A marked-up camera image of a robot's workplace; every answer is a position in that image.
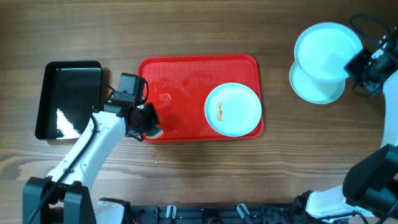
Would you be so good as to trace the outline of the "green and orange sponge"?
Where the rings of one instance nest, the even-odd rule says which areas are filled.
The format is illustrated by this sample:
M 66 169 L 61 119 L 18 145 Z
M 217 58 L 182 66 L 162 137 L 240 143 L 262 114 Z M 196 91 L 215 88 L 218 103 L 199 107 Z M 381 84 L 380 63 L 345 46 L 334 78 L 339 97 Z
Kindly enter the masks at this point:
M 155 126 L 150 131 L 146 131 L 145 137 L 147 139 L 157 139 L 157 138 L 160 138 L 163 134 L 164 134 L 164 131 L 160 127 Z

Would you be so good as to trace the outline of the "white plate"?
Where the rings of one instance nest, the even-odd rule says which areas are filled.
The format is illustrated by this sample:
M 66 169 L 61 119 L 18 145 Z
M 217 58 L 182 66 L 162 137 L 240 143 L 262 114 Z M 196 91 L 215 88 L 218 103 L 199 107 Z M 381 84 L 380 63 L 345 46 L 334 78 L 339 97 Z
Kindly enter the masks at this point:
M 349 77 L 345 65 L 361 50 L 359 37 L 348 27 L 323 22 L 298 37 L 294 47 L 297 65 L 310 78 L 321 82 L 339 82 Z
M 262 117 L 259 97 L 248 86 L 224 83 L 206 97 L 204 114 L 217 133 L 237 138 L 255 130 Z
M 301 99 L 318 105 L 336 101 L 345 90 L 345 80 L 338 82 L 321 82 L 310 78 L 294 62 L 290 68 L 289 81 L 293 91 Z

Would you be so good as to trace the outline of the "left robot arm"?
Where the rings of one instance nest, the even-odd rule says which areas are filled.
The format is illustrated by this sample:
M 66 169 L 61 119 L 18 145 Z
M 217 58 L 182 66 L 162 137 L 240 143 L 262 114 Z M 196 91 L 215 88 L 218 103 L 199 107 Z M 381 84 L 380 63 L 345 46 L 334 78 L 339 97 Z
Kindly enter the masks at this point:
M 131 204 L 90 192 L 110 152 L 124 137 L 143 141 L 160 123 L 152 103 L 112 100 L 97 104 L 83 134 L 46 177 L 31 177 L 23 189 L 24 223 L 130 223 Z

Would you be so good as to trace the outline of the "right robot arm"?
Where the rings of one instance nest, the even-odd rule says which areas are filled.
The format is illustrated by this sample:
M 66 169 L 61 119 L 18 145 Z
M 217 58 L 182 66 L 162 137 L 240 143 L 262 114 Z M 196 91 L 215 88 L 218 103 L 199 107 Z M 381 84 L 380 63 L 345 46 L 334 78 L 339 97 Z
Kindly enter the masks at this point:
M 361 50 L 344 67 L 357 86 L 385 99 L 384 133 L 380 149 L 353 166 L 342 185 L 295 198 L 292 223 L 326 223 L 348 216 L 374 215 L 383 223 L 397 218 L 397 41 L 383 40 L 372 54 Z

